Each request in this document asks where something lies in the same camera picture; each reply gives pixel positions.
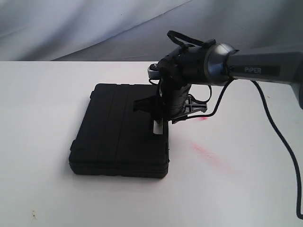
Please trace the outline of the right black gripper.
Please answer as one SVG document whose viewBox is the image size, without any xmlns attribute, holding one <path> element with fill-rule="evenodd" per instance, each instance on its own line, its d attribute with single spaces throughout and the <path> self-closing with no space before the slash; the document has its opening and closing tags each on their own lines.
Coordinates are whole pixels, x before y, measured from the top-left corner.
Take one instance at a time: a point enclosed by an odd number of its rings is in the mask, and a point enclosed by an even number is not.
<svg viewBox="0 0 303 227">
<path fill-rule="evenodd" d="M 135 100 L 133 110 L 149 113 L 153 119 L 153 134 L 162 135 L 163 121 L 176 123 L 184 120 L 189 114 L 207 111 L 207 103 L 190 95 L 190 88 L 191 84 L 175 88 L 160 80 L 155 95 Z"/>
</svg>

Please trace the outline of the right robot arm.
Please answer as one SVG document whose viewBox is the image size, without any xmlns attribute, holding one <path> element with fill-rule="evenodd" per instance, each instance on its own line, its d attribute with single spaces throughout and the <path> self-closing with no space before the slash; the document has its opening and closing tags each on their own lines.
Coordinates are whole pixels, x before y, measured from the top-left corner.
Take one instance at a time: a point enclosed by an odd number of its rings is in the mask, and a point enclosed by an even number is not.
<svg viewBox="0 0 303 227">
<path fill-rule="evenodd" d="M 186 44 L 178 47 L 149 71 L 158 80 L 156 94 L 134 101 L 135 111 L 155 121 L 176 123 L 196 112 L 206 112 L 205 101 L 194 99 L 192 85 L 227 87 L 233 80 L 288 84 L 298 103 L 303 102 L 303 47 L 284 45 L 239 51 L 228 44 Z"/>
</svg>

